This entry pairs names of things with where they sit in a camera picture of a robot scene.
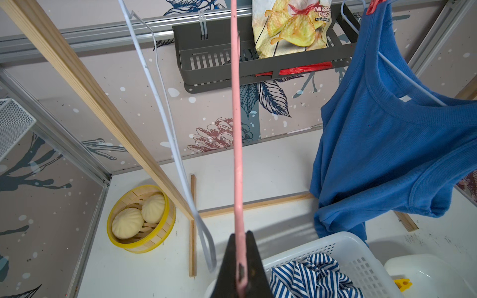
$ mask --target blue tank top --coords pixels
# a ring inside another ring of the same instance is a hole
[[[321,109],[310,186],[320,237],[350,231],[366,240],[364,222],[389,210],[442,216],[453,185],[477,168],[477,102],[422,85],[397,48],[388,2],[362,18],[353,60]],[[406,81],[378,50],[448,106]],[[406,95],[411,100],[400,100]]]

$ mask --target yellow steamer rim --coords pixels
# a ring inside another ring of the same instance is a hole
[[[161,194],[166,201],[164,214],[158,224],[144,222],[139,233],[129,239],[118,239],[113,235],[112,225],[116,215],[126,208],[141,210],[143,203],[152,195]],[[125,193],[109,213],[106,230],[111,242],[117,247],[132,253],[141,254],[158,247],[169,236],[176,222],[176,206],[169,197],[156,185],[142,185]]]

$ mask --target red clothespin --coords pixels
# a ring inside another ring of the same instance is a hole
[[[369,16],[370,14],[373,14],[376,10],[376,6],[378,6],[379,3],[383,3],[384,1],[386,0],[371,0],[371,3],[369,3],[368,10],[366,11],[366,15]]]

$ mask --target wall-mounted shelf basket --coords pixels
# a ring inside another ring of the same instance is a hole
[[[303,51],[259,59],[255,51],[252,30],[252,17],[239,17],[240,32],[240,84],[251,84],[287,77],[279,75],[280,70],[332,62],[331,68],[348,66],[353,56],[358,35],[341,17],[340,4],[331,5],[332,23],[327,31],[328,47],[319,50]],[[345,6],[343,12],[359,28],[359,23]],[[351,43],[342,44],[333,30],[338,23]],[[200,93],[231,86],[230,69],[230,19],[207,21],[208,38],[201,38],[200,24],[174,26],[176,40],[177,65],[179,66],[184,87],[189,93]],[[256,74],[272,72],[272,75]]]
[[[0,161],[36,123],[36,119],[11,98],[0,99]]]

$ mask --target blue and white striped cloth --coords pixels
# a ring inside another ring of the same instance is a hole
[[[314,254],[301,262],[272,268],[270,288],[275,298],[363,298],[359,288],[340,272],[327,254]]]

